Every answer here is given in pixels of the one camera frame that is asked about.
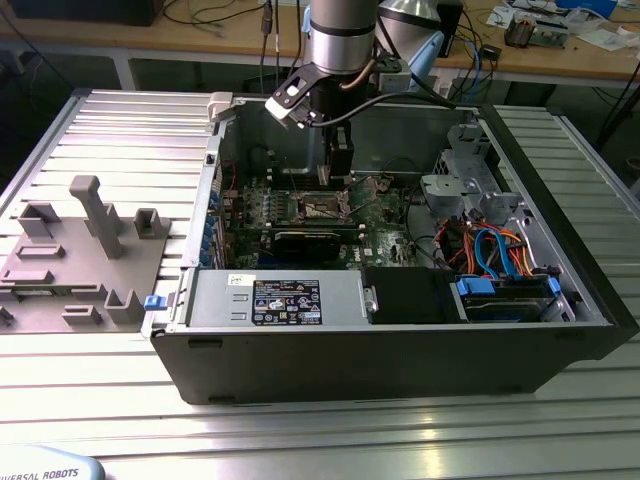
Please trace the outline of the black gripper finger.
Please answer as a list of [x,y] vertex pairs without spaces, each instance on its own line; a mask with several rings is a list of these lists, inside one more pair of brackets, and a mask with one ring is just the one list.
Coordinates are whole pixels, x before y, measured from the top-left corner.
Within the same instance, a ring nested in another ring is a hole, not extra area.
[[354,144],[351,138],[351,125],[339,124],[323,129],[324,165],[328,175],[344,177],[351,171],[354,156]]

